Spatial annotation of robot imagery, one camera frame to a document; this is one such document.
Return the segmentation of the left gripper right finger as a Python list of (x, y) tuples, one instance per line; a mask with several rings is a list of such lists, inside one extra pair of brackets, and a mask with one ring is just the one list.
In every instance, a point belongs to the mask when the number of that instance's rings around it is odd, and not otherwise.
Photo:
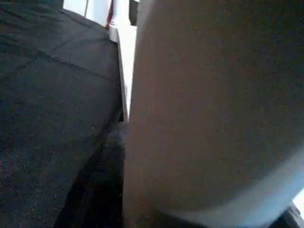
[(274, 228), (304, 228), (304, 219), (298, 208), (290, 206), (277, 220), (273, 223)]

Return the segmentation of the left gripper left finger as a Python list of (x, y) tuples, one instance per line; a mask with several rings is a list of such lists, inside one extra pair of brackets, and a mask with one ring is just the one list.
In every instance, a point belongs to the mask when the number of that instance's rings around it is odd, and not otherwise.
[(123, 227), (124, 137), (110, 132), (78, 173), (54, 226)]

